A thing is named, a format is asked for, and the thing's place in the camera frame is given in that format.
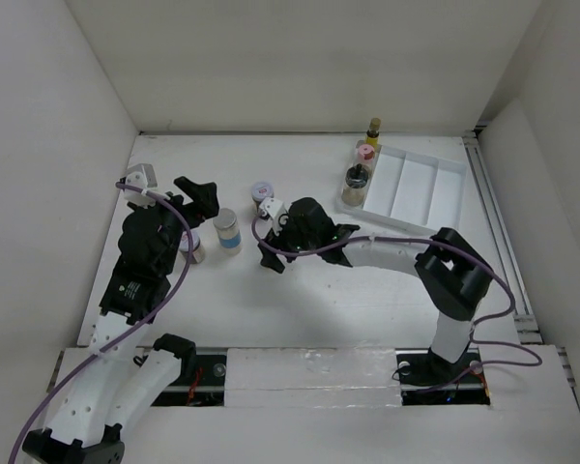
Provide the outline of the yellow label sauce bottle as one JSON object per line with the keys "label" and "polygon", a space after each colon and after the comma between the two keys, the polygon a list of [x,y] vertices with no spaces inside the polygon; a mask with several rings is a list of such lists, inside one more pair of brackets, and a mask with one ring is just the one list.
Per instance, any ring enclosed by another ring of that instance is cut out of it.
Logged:
{"label": "yellow label sauce bottle", "polygon": [[365,133],[364,142],[367,145],[370,145],[374,150],[376,150],[377,146],[378,146],[378,138],[380,135],[380,128],[381,128],[381,119],[380,118],[372,118],[370,120],[368,129]]}

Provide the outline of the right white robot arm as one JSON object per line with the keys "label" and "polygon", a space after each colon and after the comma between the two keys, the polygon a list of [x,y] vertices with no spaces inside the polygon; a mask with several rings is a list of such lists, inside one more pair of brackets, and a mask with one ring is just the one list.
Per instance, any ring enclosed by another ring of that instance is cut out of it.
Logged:
{"label": "right white robot arm", "polygon": [[464,370],[473,320],[492,277],[489,265],[457,231],[443,227],[428,238],[362,236],[358,225],[335,223],[311,197],[290,206],[267,198],[257,215],[271,224],[257,240],[260,264],[279,274],[286,264],[316,255],[331,265],[395,271],[422,283],[438,311],[436,332],[426,354],[399,367],[402,383],[434,388]]}

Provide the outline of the black grinder cap jar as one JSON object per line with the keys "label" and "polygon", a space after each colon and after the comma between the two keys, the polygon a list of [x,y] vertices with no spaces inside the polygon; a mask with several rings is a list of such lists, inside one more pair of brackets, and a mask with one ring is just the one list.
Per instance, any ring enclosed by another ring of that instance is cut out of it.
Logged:
{"label": "black grinder cap jar", "polygon": [[358,207],[364,201],[369,172],[361,163],[351,166],[345,174],[341,199],[344,204]]}

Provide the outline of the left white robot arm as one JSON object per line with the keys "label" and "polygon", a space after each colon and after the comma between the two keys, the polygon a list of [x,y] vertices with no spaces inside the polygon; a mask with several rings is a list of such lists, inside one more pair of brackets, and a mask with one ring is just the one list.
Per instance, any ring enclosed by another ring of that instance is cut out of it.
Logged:
{"label": "left white robot arm", "polygon": [[15,450],[39,463],[119,463],[124,438],[172,382],[195,374],[194,342],[166,333],[135,375],[132,359],[157,314],[177,293],[184,275],[170,282],[180,242],[219,212],[216,183],[174,181],[180,194],[159,194],[133,176],[117,183],[130,213],[118,240],[119,256],[101,298],[88,357],[38,406],[42,412],[64,387],[55,416],[40,429],[26,423]]}

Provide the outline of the pink lid spice jar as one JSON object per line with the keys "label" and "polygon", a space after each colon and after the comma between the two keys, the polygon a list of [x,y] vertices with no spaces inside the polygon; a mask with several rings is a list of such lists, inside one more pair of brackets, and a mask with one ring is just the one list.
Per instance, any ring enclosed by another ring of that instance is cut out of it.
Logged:
{"label": "pink lid spice jar", "polygon": [[357,163],[371,171],[376,159],[376,152],[372,145],[364,143],[356,148]]}

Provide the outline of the blue label white bottle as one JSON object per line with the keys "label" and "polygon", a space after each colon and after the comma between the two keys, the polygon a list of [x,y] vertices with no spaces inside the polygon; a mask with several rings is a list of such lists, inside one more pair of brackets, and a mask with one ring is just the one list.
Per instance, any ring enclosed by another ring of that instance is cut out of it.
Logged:
{"label": "blue label white bottle", "polygon": [[229,208],[220,208],[213,224],[221,248],[228,254],[238,254],[242,249],[242,236],[236,213]]}

